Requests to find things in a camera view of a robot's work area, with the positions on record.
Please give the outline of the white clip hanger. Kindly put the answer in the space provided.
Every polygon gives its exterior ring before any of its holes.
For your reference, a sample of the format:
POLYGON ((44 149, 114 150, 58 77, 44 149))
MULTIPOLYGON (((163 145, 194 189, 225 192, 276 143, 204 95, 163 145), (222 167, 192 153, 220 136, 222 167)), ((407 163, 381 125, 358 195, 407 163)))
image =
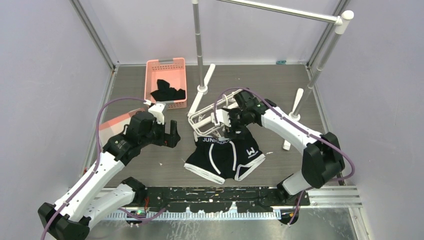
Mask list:
MULTIPOLYGON (((219 100, 216 101, 216 107, 219 108, 237 108, 238 104, 234 96, 239 93, 241 89, 237 89, 231 93, 223 94, 219 100)), ((214 103, 198 109, 204 93, 197 92, 194 101, 187 113, 188 123, 193 129, 194 138, 197 137, 214 137, 223 138, 224 124, 215 123, 214 103)))

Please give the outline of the black boxer briefs white trim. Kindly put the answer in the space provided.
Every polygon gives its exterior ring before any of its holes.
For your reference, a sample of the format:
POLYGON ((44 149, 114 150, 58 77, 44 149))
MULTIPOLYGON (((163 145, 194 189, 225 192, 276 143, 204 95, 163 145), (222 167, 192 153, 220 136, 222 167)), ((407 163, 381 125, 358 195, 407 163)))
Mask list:
POLYGON ((226 179, 242 181, 266 159, 250 131, 243 139, 199 136, 195 146, 183 167, 219 185, 226 179))

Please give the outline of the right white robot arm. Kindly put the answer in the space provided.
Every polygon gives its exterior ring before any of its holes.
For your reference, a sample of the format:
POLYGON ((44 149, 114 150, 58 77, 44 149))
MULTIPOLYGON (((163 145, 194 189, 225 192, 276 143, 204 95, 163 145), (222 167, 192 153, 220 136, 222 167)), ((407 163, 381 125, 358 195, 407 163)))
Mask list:
POLYGON ((236 93, 237 107, 215 108, 215 120, 225 126, 231 139, 247 135, 247 125, 257 124, 271 130, 295 147, 302 156, 301 169, 277 184, 277 198, 291 205, 297 194, 309 188, 321 188, 345 169, 345 160, 335 134, 322 134, 291 120, 274 102, 262 98, 250 89, 236 93))

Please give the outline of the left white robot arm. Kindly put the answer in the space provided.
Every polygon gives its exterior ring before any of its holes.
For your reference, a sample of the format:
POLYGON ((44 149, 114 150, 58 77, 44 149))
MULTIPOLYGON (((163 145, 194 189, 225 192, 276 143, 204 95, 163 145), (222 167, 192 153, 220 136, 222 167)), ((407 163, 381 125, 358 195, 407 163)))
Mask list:
POLYGON ((43 203, 37 213, 44 227, 42 236, 56 240, 84 240, 90 230, 105 216, 132 204, 141 206, 147 199, 144 184, 133 177, 124 179, 117 188, 99 199, 95 197, 109 180, 137 157, 142 148, 153 144, 174 148, 180 141, 178 123, 170 121, 166 133, 164 117, 158 113, 139 111, 110 137, 96 162, 78 182, 55 203, 43 203))

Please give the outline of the small teal clip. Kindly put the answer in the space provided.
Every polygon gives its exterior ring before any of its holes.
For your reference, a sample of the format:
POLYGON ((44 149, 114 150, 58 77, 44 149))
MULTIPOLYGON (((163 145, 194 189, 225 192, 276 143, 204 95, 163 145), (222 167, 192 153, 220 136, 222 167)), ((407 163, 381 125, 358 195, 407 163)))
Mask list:
POLYGON ((286 64, 286 60, 278 60, 278 61, 276 61, 276 64, 277 65, 285 65, 286 64))

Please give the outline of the pink checked cloth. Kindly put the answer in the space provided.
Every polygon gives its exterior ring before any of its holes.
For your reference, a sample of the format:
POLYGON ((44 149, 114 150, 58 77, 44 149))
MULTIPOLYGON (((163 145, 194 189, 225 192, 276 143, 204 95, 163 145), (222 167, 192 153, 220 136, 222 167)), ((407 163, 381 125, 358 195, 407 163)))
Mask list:
POLYGON ((113 128, 113 127, 116 127, 116 126, 119 127, 119 126, 123 126, 125 124, 128 124, 130 122, 132 116, 134 116, 138 112, 145 112, 145 111, 146 111, 146 108, 142 107, 142 108, 134 109, 134 110, 127 112, 127 113, 124 113, 122 115, 119 115, 119 116, 117 116, 117 117, 115 117, 111 120, 108 120, 104 123, 101 123, 99 125, 99 130, 104 131, 106 129, 110 129, 110 128, 113 128))

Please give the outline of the black garment in basket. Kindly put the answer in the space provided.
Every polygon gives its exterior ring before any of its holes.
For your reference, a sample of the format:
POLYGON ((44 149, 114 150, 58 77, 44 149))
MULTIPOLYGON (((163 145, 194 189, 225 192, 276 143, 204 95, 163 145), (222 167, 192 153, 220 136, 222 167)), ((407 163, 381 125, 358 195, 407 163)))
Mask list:
POLYGON ((184 100, 186 98, 186 91, 184 89, 171 87, 170 83, 164 79, 157 79, 156 85, 157 90, 150 93, 156 101, 167 102, 184 100))

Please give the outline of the pink plastic basket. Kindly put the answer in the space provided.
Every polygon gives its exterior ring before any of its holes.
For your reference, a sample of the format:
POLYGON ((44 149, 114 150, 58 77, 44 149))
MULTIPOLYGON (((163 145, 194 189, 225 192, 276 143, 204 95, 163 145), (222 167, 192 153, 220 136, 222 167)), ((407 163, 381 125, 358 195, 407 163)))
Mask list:
POLYGON ((187 107, 186 63, 183 57, 146 63, 144 99, 164 102, 170 109, 187 107))

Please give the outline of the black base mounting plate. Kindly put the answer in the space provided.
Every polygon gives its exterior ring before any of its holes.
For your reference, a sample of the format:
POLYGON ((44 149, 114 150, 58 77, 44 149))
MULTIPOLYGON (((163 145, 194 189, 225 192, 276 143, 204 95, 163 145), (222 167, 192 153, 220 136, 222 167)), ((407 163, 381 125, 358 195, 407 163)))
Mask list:
POLYGON ((144 197, 125 207, 147 208, 151 211, 166 209, 170 213, 229 212, 235 205, 238 213, 265 213, 280 207, 309 206, 306 193, 284 198, 282 191, 273 186, 224 186, 224 187, 147 187, 144 197))

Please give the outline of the silver clothes rack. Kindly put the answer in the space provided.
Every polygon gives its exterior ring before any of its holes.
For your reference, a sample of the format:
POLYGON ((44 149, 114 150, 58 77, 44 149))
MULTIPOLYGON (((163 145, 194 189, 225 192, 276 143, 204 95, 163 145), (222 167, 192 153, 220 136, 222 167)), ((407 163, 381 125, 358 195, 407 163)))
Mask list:
MULTIPOLYGON (((301 27, 305 20, 333 25, 333 36, 328 38, 325 44, 326 50, 322 50, 319 55, 320 61, 315 73, 308 84, 297 91, 292 110, 285 113, 297 123, 300 123, 300 110, 312 93, 336 44, 354 19, 354 12, 347 9, 341 15, 328 15, 251 0, 221 0, 218 5, 207 7, 218 30, 218 35, 211 37, 212 50, 217 54, 217 59, 210 62, 208 70, 204 70, 200 4, 197 0, 191 4, 199 71, 197 92, 203 93, 202 98, 209 91, 208 85, 217 63, 269 65, 277 60, 288 60, 289 48, 294 47, 298 52, 302 44, 300 39, 290 40, 285 30, 292 32, 295 27, 301 27)), ((217 108, 216 102, 223 94, 230 94, 237 89, 242 90, 242 87, 233 87, 220 93, 213 102, 213 111, 217 108)))

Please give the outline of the aluminium frame post right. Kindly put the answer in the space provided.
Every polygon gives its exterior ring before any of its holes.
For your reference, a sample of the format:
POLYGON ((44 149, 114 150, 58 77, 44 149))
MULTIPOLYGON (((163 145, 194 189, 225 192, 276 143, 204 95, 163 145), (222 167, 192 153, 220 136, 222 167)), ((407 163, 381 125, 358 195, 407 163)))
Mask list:
MULTIPOLYGON (((334 16, 340 16, 342 12, 347 9, 348 5, 350 4, 350 1, 351 0, 338 0, 334 10, 332 11, 332 14, 334 16)), ((306 64, 308 70, 311 70, 313 65, 317 62, 317 58, 320 56, 324 46, 326 45, 326 41, 330 37, 332 29, 333 25, 331 23, 328 23, 324 31, 322 32, 319 41, 316 44, 311 57, 309 58, 309 61, 306 64)))

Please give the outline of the aluminium frame post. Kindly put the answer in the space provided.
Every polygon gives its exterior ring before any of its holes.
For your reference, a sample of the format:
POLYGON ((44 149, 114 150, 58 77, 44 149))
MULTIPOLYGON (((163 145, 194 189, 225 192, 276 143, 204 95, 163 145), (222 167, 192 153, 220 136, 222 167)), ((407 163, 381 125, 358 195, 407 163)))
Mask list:
POLYGON ((82 21, 83 26, 100 52, 100 55, 103 57, 109 68, 114 70, 120 65, 119 60, 112 49, 92 4, 89 0, 70 0, 69 2, 82 21))
MULTIPOLYGON (((348 5, 350 4, 350 1, 351 0, 338 0, 334 10, 332 11, 332 14, 334 16, 340 16, 342 12, 347 9, 348 5)), ((326 45, 326 41, 330 37, 332 29, 333 25, 331 23, 328 23, 324 31, 322 32, 319 41, 316 44, 311 57, 309 58, 309 61, 306 64, 308 70, 311 70, 313 65, 317 62, 317 58, 320 56, 324 46, 326 45)))

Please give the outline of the aluminium frame post left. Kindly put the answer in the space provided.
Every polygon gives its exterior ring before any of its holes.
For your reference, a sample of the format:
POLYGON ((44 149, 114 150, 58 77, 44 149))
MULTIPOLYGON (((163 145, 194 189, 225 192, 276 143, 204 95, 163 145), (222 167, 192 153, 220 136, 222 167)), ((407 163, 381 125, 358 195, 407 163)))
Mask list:
POLYGON ((103 57, 109 68, 114 70, 120 65, 119 60, 112 49, 92 4, 89 0, 70 0, 69 2, 82 21, 83 26, 100 52, 100 55, 103 57))

